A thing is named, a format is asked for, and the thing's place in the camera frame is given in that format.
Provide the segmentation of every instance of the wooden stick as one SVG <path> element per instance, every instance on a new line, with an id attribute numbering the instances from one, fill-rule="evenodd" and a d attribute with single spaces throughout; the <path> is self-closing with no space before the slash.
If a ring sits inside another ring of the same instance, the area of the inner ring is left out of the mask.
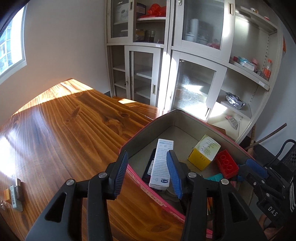
<path id="1" fill-rule="evenodd" d="M 248 147 L 245 148 L 245 150 L 248 150 L 249 148 L 258 145 L 259 143 L 265 141 L 266 139 L 268 139 L 269 137 L 273 136 L 275 133 L 279 132 L 281 129 L 283 129 L 284 127 L 287 126 L 287 123 L 283 124 L 281 127 L 279 127 L 278 129 L 276 129 L 274 132 L 270 133 L 269 135 L 267 135 L 266 137 L 262 138 L 261 140 L 253 143 L 252 145 L 249 145 Z"/>

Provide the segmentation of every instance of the window frame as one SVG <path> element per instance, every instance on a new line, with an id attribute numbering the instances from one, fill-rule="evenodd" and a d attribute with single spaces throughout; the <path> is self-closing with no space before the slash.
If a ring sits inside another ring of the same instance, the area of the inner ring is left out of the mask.
<path id="1" fill-rule="evenodd" d="M 5 80 L 7 80 L 10 76 L 12 76 L 14 73 L 16 73 L 21 68 L 25 67 L 27 65 L 26 61 L 26 55 L 25 55 L 25 46 L 24 46 L 24 23 L 25 23 L 25 15 L 27 10 L 27 4 L 24 6 L 24 11 L 22 14 L 22 22 L 21 22 L 21 51 L 22 51 L 22 59 L 12 66 L 10 66 L 8 69 L 6 69 L 1 75 L 0 75 L 0 84 L 2 84 Z"/>

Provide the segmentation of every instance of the aluminum foil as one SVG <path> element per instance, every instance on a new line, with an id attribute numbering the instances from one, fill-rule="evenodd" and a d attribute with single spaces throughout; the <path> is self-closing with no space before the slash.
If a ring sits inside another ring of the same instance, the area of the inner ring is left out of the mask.
<path id="1" fill-rule="evenodd" d="M 226 100 L 238 110 L 244 106 L 244 102 L 241 100 L 241 98 L 237 95 L 231 94 L 230 92 L 226 93 Z"/>

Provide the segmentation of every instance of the window sill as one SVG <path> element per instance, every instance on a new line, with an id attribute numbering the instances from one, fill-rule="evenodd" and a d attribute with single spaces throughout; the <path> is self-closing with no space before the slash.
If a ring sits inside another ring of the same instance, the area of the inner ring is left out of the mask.
<path id="1" fill-rule="evenodd" d="M 12 76 L 15 72 L 20 70 L 22 67 L 25 67 L 27 62 L 25 59 L 18 61 L 9 69 L 7 69 L 3 74 L 0 75 L 0 84 L 2 84 L 5 80 L 7 80 L 10 76 Z"/>

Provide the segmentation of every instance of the red toy brick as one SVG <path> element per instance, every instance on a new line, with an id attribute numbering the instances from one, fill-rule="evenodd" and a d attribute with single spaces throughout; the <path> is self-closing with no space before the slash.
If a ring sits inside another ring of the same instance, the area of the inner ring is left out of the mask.
<path id="1" fill-rule="evenodd" d="M 226 179 L 230 179 L 237 175 L 239 167 L 232 159 L 232 157 L 229 155 L 227 150 L 219 152 L 216 155 L 215 160 L 220 169 L 220 172 Z"/>

